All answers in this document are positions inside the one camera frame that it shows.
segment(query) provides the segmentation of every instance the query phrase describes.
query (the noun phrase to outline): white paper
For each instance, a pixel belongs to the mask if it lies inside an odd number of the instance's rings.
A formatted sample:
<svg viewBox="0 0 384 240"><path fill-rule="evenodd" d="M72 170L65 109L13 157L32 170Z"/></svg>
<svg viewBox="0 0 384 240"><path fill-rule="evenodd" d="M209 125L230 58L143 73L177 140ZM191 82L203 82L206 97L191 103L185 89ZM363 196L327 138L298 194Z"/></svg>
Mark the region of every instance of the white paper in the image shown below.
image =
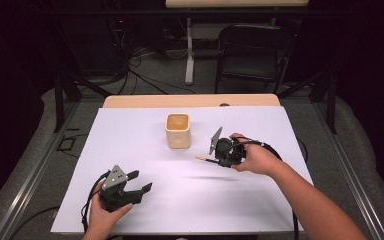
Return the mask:
<svg viewBox="0 0 384 240"><path fill-rule="evenodd" d="M191 147L170 149L165 135L169 113L187 113ZM99 110L52 232L82 233L80 210L94 182L117 164L139 177L126 191L152 182L142 203L122 218L114 233L229 234L293 230L292 210L274 181L236 172L194 156L209 156L210 139L234 132L271 145L310 183L297 140L283 107L130 108Z"/></svg>

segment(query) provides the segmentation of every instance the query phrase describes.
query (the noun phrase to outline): dark background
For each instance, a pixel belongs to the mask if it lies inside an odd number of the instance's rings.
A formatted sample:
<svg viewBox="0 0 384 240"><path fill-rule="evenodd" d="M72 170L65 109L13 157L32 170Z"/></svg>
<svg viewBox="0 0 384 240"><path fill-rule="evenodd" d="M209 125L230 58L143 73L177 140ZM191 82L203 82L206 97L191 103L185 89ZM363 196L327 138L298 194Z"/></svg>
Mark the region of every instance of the dark background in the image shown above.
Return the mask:
<svg viewBox="0 0 384 240"><path fill-rule="evenodd" d="M114 50L108 22L64 20L62 29L69 38L63 38L50 19L29 14L44 5L48 9L71 10L108 7L99 1L22 2L0 0L0 188L38 126L43 113L40 97L53 88L58 67L90 76L115 75L123 70L126 57ZM160 8L164 1L148 2ZM366 130L376 154L377 170L384 180L384 1L312 0L309 7L352 8L360 14L354 22L304 19L286 78L303 81L323 70L332 56L339 56L337 94L351 106ZM132 24L130 28L138 30L140 36L140 28L146 23L144 19L142 25ZM154 21L156 27L151 28L151 34L155 41L150 41L149 35L140 36L143 43L155 44L154 48L161 50L160 30L169 23Z"/></svg>

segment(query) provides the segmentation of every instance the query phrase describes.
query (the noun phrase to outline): chair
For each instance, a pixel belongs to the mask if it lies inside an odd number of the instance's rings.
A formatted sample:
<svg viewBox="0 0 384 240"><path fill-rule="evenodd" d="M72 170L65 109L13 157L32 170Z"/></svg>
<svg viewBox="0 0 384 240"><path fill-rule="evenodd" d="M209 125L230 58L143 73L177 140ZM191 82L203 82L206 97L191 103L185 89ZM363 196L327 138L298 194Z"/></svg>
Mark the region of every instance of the chair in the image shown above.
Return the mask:
<svg viewBox="0 0 384 240"><path fill-rule="evenodd" d="M216 84L222 78L261 81L275 84L276 93L282 84L295 35L286 28L236 24L219 34Z"/></svg>

